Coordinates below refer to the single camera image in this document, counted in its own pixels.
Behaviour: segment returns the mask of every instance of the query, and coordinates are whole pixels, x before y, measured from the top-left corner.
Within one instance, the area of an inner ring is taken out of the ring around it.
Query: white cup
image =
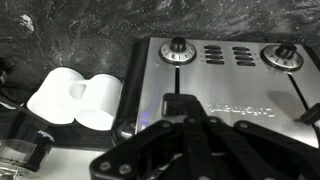
[[[117,78],[106,74],[75,82],[70,88],[70,96],[78,101],[75,119],[91,129],[110,130],[118,107],[121,85]]]
[[[72,69],[56,68],[30,98],[27,107],[53,124],[72,123],[76,104],[69,96],[69,89],[74,82],[81,80],[84,80],[83,76]]]

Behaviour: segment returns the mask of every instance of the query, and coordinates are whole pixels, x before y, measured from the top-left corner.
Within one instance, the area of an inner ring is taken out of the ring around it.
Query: mug handle
[[[69,88],[69,95],[76,100],[81,100],[89,80],[80,80],[74,82]]]

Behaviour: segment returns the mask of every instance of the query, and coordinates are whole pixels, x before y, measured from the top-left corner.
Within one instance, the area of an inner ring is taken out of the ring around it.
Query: black granite countertop
[[[59,66],[123,79],[138,39],[292,42],[320,52],[319,21],[318,0],[2,0],[0,57],[13,67],[8,82],[30,89]]]

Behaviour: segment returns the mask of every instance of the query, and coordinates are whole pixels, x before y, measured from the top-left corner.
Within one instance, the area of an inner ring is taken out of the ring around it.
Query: marble surface
[[[318,0],[1,0],[0,57],[37,87],[66,66],[123,79],[138,39],[297,42],[319,50]]]

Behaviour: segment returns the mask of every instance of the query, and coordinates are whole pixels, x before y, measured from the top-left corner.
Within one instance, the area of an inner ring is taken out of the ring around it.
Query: black plastic object
[[[186,39],[182,37],[172,38],[170,49],[174,52],[183,52],[186,50],[186,43]]]
[[[320,103],[317,103],[308,109],[307,112],[301,116],[300,121],[306,125],[311,125],[320,121]]]
[[[37,172],[54,142],[47,124],[20,111],[1,144],[0,162]]]
[[[180,105],[172,115],[186,115],[183,123],[157,121],[98,157],[90,165],[92,179],[145,180],[167,164],[157,180],[320,179],[318,149],[248,121],[232,128],[208,117],[190,95],[163,99]]]
[[[112,140],[115,145],[130,137],[124,132],[135,132],[135,127],[132,124],[136,122],[138,114],[149,42],[150,39],[140,40],[132,50],[123,82],[118,112],[112,127]]]
[[[276,55],[283,59],[291,59],[297,52],[297,47],[293,44],[285,43],[281,44],[276,50]]]

